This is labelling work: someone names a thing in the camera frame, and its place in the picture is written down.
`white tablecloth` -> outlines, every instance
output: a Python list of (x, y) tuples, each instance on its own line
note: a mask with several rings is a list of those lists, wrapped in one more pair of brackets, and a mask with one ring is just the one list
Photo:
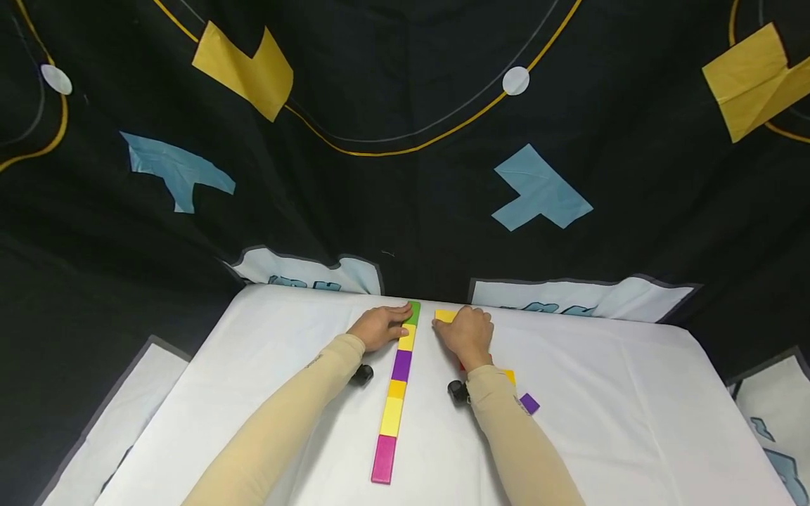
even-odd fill
[[(256, 408), (378, 296), (246, 288), (211, 332), (98, 506), (179, 506)], [(508, 504), (468, 406), (446, 392), (458, 364), (423, 302), (389, 486), (370, 482), (394, 347), (348, 386), (268, 504)], [(588, 506), (791, 506), (705, 353), (676, 327), (491, 309), (492, 357), (560, 450)]]

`yellow block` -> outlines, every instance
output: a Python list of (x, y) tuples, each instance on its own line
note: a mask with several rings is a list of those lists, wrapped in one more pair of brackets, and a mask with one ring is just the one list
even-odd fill
[(502, 371), (509, 377), (509, 381), (512, 382), (513, 386), (518, 386), (518, 384), (514, 382), (514, 371), (511, 369), (502, 369)]
[(403, 400), (393, 397), (386, 398), (386, 408), (382, 412), (380, 434), (396, 437), (399, 434), (399, 419), (403, 415)]
[(810, 94), (810, 57), (787, 68), (787, 55), (773, 23), (704, 66), (703, 75), (732, 142)]
[(209, 21), (191, 65), (250, 102), (270, 121), (292, 90), (292, 67), (267, 28), (256, 54), (249, 57)]
[(444, 309), (437, 309), (436, 310), (436, 319), (444, 321), (445, 323), (453, 323), (453, 319), (455, 318), (455, 314), (458, 311), (446, 311)]
[(388, 397), (394, 399), (404, 399), (405, 385), (407, 385), (407, 383), (404, 381), (391, 380), (391, 382), (388, 384)]
[(406, 323), (403, 324), (403, 328), (407, 330), (407, 336), (399, 338), (397, 348), (403, 351), (413, 351), (413, 338), (416, 336), (416, 325)]

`white circle sticker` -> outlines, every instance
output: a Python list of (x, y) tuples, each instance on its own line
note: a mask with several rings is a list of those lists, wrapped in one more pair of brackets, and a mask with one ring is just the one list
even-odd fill
[(514, 66), (504, 74), (504, 91), (506, 95), (520, 95), (529, 87), (529, 71), (521, 66)]
[(45, 82), (54, 90), (63, 95), (69, 95), (73, 92), (73, 83), (70, 82), (70, 78), (67, 77), (67, 74), (62, 72), (59, 68), (45, 63), (40, 66), (40, 72), (42, 72), (42, 77), (45, 78)]

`purple block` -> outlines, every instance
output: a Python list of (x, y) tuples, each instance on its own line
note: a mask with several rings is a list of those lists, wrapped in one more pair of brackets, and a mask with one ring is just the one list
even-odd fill
[(397, 350), (397, 357), (394, 359), (394, 371), (391, 373), (391, 379), (407, 381), (409, 372), (411, 372), (411, 352)]
[(538, 409), (540, 409), (540, 404), (528, 393), (524, 394), (523, 397), (520, 398), (520, 403), (523, 404), (523, 407), (526, 408), (526, 411), (529, 412), (529, 415), (533, 415)]
[(374, 454), (374, 467), (371, 469), (372, 483), (391, 483), (391, 471), (394, 470), (394, 450), (397, 438), (380, 435), (377, 438), (377, 452)]

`yellow curved line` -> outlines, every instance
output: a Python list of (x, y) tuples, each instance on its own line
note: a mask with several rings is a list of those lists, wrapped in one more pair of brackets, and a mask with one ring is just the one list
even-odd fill
[[(737, 10), (740, 8), (740, 0), (734, 0), (734, 3), (731, 4), (731, 16), (728, 19), (728, 45), (732, 46), (737, 43), (737, 37), (735, 34), (735, 26), (737, 24)], [(793, 134), (792, 132), (788, 132), (786, 130), (782, 130), (781, 128), (777, 127), (770, 121), (766, 121), (764, 123), (765, 127), (774, 132), (775, 134), (782, 135), (783, 137), (787, 137), (794, 141), (805, 142), (810, 144), (810, 138), (802, 137), (801, 135)]]
[(168, 18), (171, 19), (174, 22), (174, 24), (176, 24), (177, 27), (180, 28), (183, 31), (183, 33), (185, 33), (187, 36), (189, 36), (189, 38), (191, 40), (193, 40), (194, 42), (199, 42), (200, 41), (200, 39), (198, 39), (191, 32), (189, 32), (188, 30), (185, 29), (183, 24), (180, 21), (178, 21), (177, 18), (174, 17), (174, 14), (172, 14), (171, 12), (168, 11), (166, 6), (163, 5), (163, 3), (160, 0), (152, 0), (152, 1), (155, 4), (157, 4), (157, 6), (160, 7), (160, 9), (163, 11), (163, 13), (166, 14), (168, 16)]
[[(17, 5), (19, 6), (20, 12), (23, 13), (23, 18), (25, 19), (25, 23), (28, 24), (28, 29), (31, 30), (31, 33), (34, 35), (37, 44), (40, 45), (42, 48), (42, 52), (45, 53), (45, 58), (48, 59), (48, 63), (54, 65), (53, 58), (51, 58), (50, 53), (45, 48), (45, 45), (42, 44), (42, 39), (40, 39), (40, 35), (36, 33), (36, 28), (34, 28), (34, 23), (31, 22), (31, 18), (28, 16), (28, 11), (25, 9), (25, 5), (23, 5), (23, 0), (17, 0)], [(62, 102), (62, 119), (59, 121), (59, 130), (57, 130), (56, 136), (48, 143), (47, 146), (43, 147), (39, 151), (34, 151), (33, 153), (28, 153), (27, 155), (18, 155), (14, 158), (10, 158), (5, 162), (0, 164), (0, 172), (3, 172), (7, 168), (9, 168), (12, 164), (19, 162), (20, 160), (29, 159), (29, 158), (36, 158), (37, 156), (47, 155), (54, 149), (62, 139), (65, 137), (65, 132), (67, 131), (67, 98), (62, 94), (59, 93), (59, 99)]]
[(734, 33), (734, 27), (737, 26), (737, 8), (740, 6), (740, 0), (734, 0), (731, 4), (731, 16), (728, 20), (728, 45), (732, 46), (737, 43), (737, 37)]
[(795, 141), (805, 142), (807, 144), (810, 144), (810, 138), (802, 137), (801, 135), (796, 135), (796, 134), (794, 134), (792, 132), (788, 132), (787, 130), (782, 130), (781, 128), (774, 125), (770, 121), (766, 121), (765, 126), (768, 128), (768, 130), (774, 132), (775, 134), (783, 135), (783, 136), (785, 136), (787, 138), (790, 138), (790, 139), (793, 139)]
[[(165, 6), (164, 6), (162, 3), (160, 3), (160, 0), (153, 0), (153, 2), (155, 2), (155, 4), (157, 4), (157, 6), (158, 6), (158, 7), (160, 7), (160, 9), (161, 9), (161, 10), (162, 10), (162, 11), (163, 11), (163, 12), (164, 12), (164, 13), (165, 13), (165, 14), (166, 14), (166, 15), (167, 15), (167, 16), (168, 16), (168, 17), (169, 17), (169, 18), (170, 18), (170, 19), (171, 19), (171, 20), (172, 20), (172, 21), (173, 21), (173, 22), (174, 22), (174, 23), (175, 23), (175, 24), (176, 24), (176, 25), (177, 25), (177, 26), (178, 26), (178, 27), (179, 27), (179, 28), (180, 28), (180, 29), (181, 29), (181, 30), (182, 30), (182, 31), (183, 31), (185, 34), (186, 34), (186, 35), (187, 35), (187, 36), (189, 36), (189, 37), (191, 38), (191, 40), (193, 40), (194, 42), (199, 42), (198, 38), (197, 38), (197, 37), (195, 37), (195, 36), (193, 36), (193, 35), (191, 35), (191, 33), (190, 33), (188, 30), (186, 30), (186, 29), (185, 29), (185, 27), (184, 27), (184, 26), (183, 26), (183, 25), (180, 23), (180, 21), (178, 21), (178, 20), (177, 20), (177, 18), (175, 18), (175, 17), (172, 15), (172, 13), (171, 13), (171, 12), (169, 12), (169, 11), (166, 9), (166, 7), (165, 7)], [(582, 3), (582, 0), (577, 0), (576, 2), (574, 2), (574, 3), (573, 3), (573, 5), (571, 6), (571, 9), (568, 11), (568, 14), (567, 14), (567, 15), (565, 16), (565, 18), (562, 20), (562, 23), (560, 23), (560, 26), (559, 26), (559, 27), (557, 27), (557, 30), (554, 32), (554, 35), (552, 35), (552, 36), (551, 36), (551, 38), (550, 38), (550, 39), (548, 39), (548, 42), (546, 43), (546, 45), (545, 45), (545, 46), (544, 46), (544, 47), (543, 47), (543, 48), (540, 50), (540, 52), (539, 52), (539, 53), (537, 53), (537, 56), (535, 57), (535, 59), (534, 59), (534, 60), (532, 60), (532, 62), (531, 62), (531, 63), (529, 64), (529, 66), (526, 68), (527, 70), (529, 70), (529, 71), (531, 72), (531, 69), (533, 69), (533, 68), (535, 67), (535, 65), (537, 65), (537, 62), (539, 62), (539, 61), (540, 61), (540, 58), (542, 58), (542, 57), (545, 55), (545, 53), (547, 53), (547, 52), (548, 52), (548, 49), (552, 47), (552, 44), (554, 44), (554, 41), (557, 39), (557, 37), (559, 37), (559, 36), (560, 36), (560, 34), (561, 34), (561, 33), (562, 33), (562, 31), (563, 31), (563, 28), (565, 28), (565, 26), (566, 26), (566, 25), (568, 24), (568, 22), (571, 20), (571, 18), (573, 17), (573, 13), (577, 11), (577, 9), (579, 8), (579, 4), (581, 4), (581, 3)], [(351, 155), (351, 156), (380, 157), (380, 156), (396, 156), (396, 155), (406, 155), (407, 153), (413, 153), (414, 151), (419, 151), (419, 150), (421, 150), (421, 149), (423, 149), (423, 148), (425, 148), (425, 147), (427, 147), (427, 146), (430, 146), (431, 144), (433, 144), (433, 143), (435, 143), (435, 142), (437, 142), (437, 141), (440, 141), (440, 140), (442, 140), (443, 138), (447, 137), (448, 135), (450, 135), (450, 134), (454, 134), (455, 132), (458, 132), (459, 130), (461, 130), (461, 129), (462, 129), (462, 128), (464, 128), (465, 126), (469, 125), (470, 123), (472, 123), (473, 121), (475, 121), (476, 119), (478, 119), (479, 117), (481, 117), (482, 115), (484, 115), (484, 113), (486, 113), (486, 112), (487, 112), (489, 109), (493, 108), (493, 107), (495, 106), (495, 104), (497, 104), (498, 102), (500, 102), (501, 100), (503, 100), (503, 98), (504, 98), (505, 96), (506, 96), (506, 92), (505, 92), (505, 91), (502, 91), (502, 92), (501, 92), (501, 94), (500, 94), (498, 97), (496, 97), (496, 98), (495, 98), (495, 100), (493, 100), (493, 101), (492, 101), (492, 102), (490, 102), (489, 104), (485, 105), (485, 106), (484, 106), (484, 108), (482, 108), (482, 109), (481, 109), (479, 112), (477, 112), (477, 113), (473, 114), (472, 116), (470, 116), (469, 118), (467, 118), (465, 121), (462, 121), (462, 122), (461, 122), (461, 123), (459, 123), (458, 125), (456, 125), (456, 126), (454, 126), (453, 128), (451, 128), (450, 130), (447, 130), (445, 133), (443, 133), (443, 134), (439, 134), (439, 135), (437, 135), (436, 137), (434, 137), (434, 138), (432, 138), (432, 139), (430, 139), (430, 140), (428, 140), (428, 141), (422, 142), (422, 143), (421, 143), (420, 145), (418, 145), (418, 146), (409, 147), (408, 149), (403, 149), (403, 150), (400, 150), (400, 151), (385, 151), (385, 152), (382, 152), (382, 153), (371, 153), (371, 152), (364, 152), (364, 151), (349, 151), (349, 150), (345, 150), (345, 149), (343, 149), (342, 147), (337, 147), (335, 144), (333, 144), (332, 142), (330, 142), (330, 141), (329, 141), (329, 140), (328, 140), (326, 137), (324, 137), (324, 136), (323, 136), (323, 134), (321, 134), (321, 133), (320, 133), (320, 132), (319, 132), (319, 131), (318, 131), (318, 130), (317, 130), (315, 127), (314, 127), (314, 126), (310, 125), (310, 124), (309, 124), (309, 121), (306, 121), (306, 118), (304, 118), (303, 116), (301, 116), (301, 114), (300, 114), (298, 111), (296, 111), (294, 108), (290, 107), (290, 106), (289, 106), (289, 105), (287, 105), (287, 104), (285, 104), (285, 105), (284, 105), (284, 108), (285, 108), (285, 109), (287, 109), (289, 112), (291, 112), (291, 113), (295, 114), (296, 116), (298, 116), (298, 118), (299, 118), (301, 121), (303, 121), (303, 122), (304, 122), (304, 125), (306, 125), (306, 126), (307, 126), (307, 128), (309, 128), (310, 130), (312, 130), (312, 131), (313, 131), (313, 133), (315, 133), (315, 135), (317, 135), (317, 136), (318, 136), (318, 138), (320, 138), (320, 139), (321, 139), (323, 142), (325, 142), (325, 143), (326, 143), (326, 145), (327, 145), (327, 146), (331, 147), (331, 148), (332, 148), (332, 149), (334, 149), (335, 151), (339, 151), (339, 152), (341, 152), (341, 153), (344, 153), (345, 155)]]

